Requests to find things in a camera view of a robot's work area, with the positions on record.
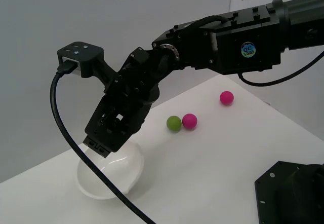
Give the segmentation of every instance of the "pink ball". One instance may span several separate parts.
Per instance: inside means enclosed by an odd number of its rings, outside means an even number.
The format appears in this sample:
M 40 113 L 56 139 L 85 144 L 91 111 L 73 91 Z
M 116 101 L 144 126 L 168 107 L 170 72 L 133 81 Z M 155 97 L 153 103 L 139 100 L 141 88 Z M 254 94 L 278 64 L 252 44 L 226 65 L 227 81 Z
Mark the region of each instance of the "pink ball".
M 233 100 L 234 100 L 234 95 L 230 91 L 224 91 L 222 94 L 219 96 L 219 99 L 222 104 L 224 105 L 231 105 Z
M 198 122 L 197 117 L 193 114 L 186 114 L 182 118 L 182 125 L 186 129 L 193 129 L 194 127 L 196 127 L 197 122 Z

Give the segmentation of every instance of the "black power cord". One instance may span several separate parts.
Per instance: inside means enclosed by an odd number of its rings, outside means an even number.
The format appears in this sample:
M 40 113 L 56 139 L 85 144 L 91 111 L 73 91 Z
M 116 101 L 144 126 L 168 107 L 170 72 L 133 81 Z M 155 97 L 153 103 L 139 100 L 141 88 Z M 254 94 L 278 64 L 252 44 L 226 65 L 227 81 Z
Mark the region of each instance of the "black power cord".
M 137 208 L 120 190 L 99 170 L 99 168 L 83 153 L 83 151 L 77 146 L 75 141 L 72 139 L 70 134 L 67 132 L 56 104 L 56 87 L 60 78 L 65 74 L 71 73 L 77 68 L 77 63 L 72 61 L 65 61 L 62 63 L 53 78 L 51 89 L 50 89 L 50 101 L 51 109 L 57 126 L 59 127 L 63 137 L 67 143 L 71 146 L 74 152 L 80 157 L 80 159 L 100 178 L 101 181 L 128 207 L 133 211 L 139 218 L 141 218 L 147 224 L 155 224 L 147 215 L 145 215 L 139 208 Z
M 265 87 L 265 86 L 273 86 L 273 85 L 277 85 L 280 84 L 282 82 L 285 82 L 287 80 L 292 79 L 293 77 L 296 77 L 297 75 L 301 74 L 302 72 L 304 72 L 305 70 L 311 68 L 314 64 L 316 64 L 321 58 L 324 57 L 324 51 L 319 54 L 313 61 L 311 61 L 308 65 L 306 65 L 305 67 L 302 67 L 300 70 L 290 74 L 289 76 L 283 77 L 279 80 L 275 80 L 275 81 L 271 81 L 271 82 L 266 82 L 266 83 L 255 83 L 255 82 L 251 82 L 248 81 L 246 79 L 244 79 L 243 75 L 241 73 L 238 74 L 238 77 L 241 81 L 243 81 L 244 83 L 250 85 L 250 86 L 257 86 L 257 87 Z
M 193 23 L 188 25 L 186 28 L 184 28 L 182 31 L 180 31 L 179 36 L 184 37 L 186 35 L 189 35 L 196 29 L 202 27 L 203 25 L 207 25 L 207 24 L 210 24 L 215 21 L 220 21 L 221 23 L 224 23 L 224 22 L 228 21 L 228 19 L 223 16 L 220 16 L 220 15 L 211 15 L 211 16 L 204 17 L 200 20 L 194 21 Z

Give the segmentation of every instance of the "gray wall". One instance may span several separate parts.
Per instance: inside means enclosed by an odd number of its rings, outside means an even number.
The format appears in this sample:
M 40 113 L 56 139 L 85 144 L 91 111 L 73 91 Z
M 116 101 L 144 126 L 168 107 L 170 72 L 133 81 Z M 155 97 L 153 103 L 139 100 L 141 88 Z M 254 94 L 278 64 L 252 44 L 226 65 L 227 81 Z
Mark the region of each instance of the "gray wall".
M 65 150 L 49 107 L 56 51 L 74 41 L 104 48 L 119 69 L 137 46 L 174 24 L 228 12 L 230 0 L 0 0 L 0 182 Z M 160 85 L 157 103 L 205 81 L 211 71 L 185 69 Z M 94 78 L 69 76 L 58 86 L 58 106 L 76 141 L 103 91 Z
M 244 9 L 270 2 L 272 0 L 231 0 L 230 9 Z M 323 50 L 324 46 L 286 50 L 281 55 L 281 65 L 274 66 L 272 70 L 246 73 L 245 77 L 254 82 L 280 79 L 305 66 Z M 230 78 L 324 140 L 324 59 L 296 78 L 272 87 L 251 87 L 242 83 L 237 76 Z

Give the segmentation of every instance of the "translucent white bowl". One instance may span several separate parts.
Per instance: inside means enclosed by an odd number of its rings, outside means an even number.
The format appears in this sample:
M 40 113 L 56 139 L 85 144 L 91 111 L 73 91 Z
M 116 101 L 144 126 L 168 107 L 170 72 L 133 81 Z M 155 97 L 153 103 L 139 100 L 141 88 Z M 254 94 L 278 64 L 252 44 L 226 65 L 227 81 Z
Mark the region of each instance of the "translucent white bowl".
M 127 194 L 137 182 L 144 166 L 140 147 L 132 141 L 127 141 L 118 152 L 110 153 L 107 158 L 103 158 L 91 149 L 87 149 L 85 154 L 124 194 Z M 107 200 L 115 197 L 113 192 L 81 160 L 77 166 L 76 183 L 82 193 L 93 199 Z

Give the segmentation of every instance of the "blue circular sticker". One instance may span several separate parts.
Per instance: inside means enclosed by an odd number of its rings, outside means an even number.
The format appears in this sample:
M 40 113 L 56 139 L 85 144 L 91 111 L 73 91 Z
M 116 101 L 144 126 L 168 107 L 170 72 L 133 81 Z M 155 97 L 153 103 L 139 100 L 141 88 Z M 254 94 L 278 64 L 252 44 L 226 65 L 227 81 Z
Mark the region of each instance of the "blue circular sticker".
M 253 43 L 246 42 L 241 46 L 241 53 L 245 58 L 251 58 L 255 55 L 256 49 Z

